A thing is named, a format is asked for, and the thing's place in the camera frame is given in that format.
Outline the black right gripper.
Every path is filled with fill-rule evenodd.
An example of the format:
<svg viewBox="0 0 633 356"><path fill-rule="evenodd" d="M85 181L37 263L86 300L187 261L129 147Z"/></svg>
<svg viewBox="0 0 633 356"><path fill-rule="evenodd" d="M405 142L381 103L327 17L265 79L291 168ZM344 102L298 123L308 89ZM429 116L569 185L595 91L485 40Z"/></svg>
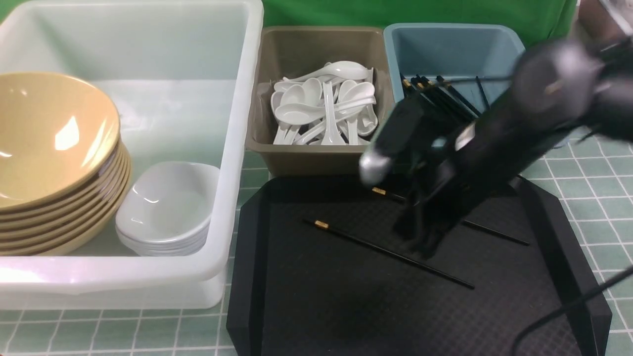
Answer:
<svg viewBox="0 0 633 356"><path fill-rule="evenodd" d="M446 236L468 214L500 190L499 176L477 162L474 151L458 148L459 135L487 119L499 107L492 103L481 117L457 124L421 94L394 106L359 162L365 185L379 185L402 156L409 156L406 205L394 232L413 240L421 257L437 253Z"/></svg>

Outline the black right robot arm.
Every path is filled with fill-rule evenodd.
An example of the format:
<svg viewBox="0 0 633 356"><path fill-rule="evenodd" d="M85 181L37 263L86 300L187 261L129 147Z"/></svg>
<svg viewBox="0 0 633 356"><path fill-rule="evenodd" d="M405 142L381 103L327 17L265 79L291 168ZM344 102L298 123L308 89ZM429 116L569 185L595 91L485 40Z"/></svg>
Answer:
<svg viewBox="0 0 633 356"><path fill-rule="evenodd" d="M399 101L359 161L379 185L412 158L407 207L394 230L425 259L470 212L572 131L632 141L632 37L586 44L555 39L516 61L509 86L480 117L454 124L422 95Z"/></svg>

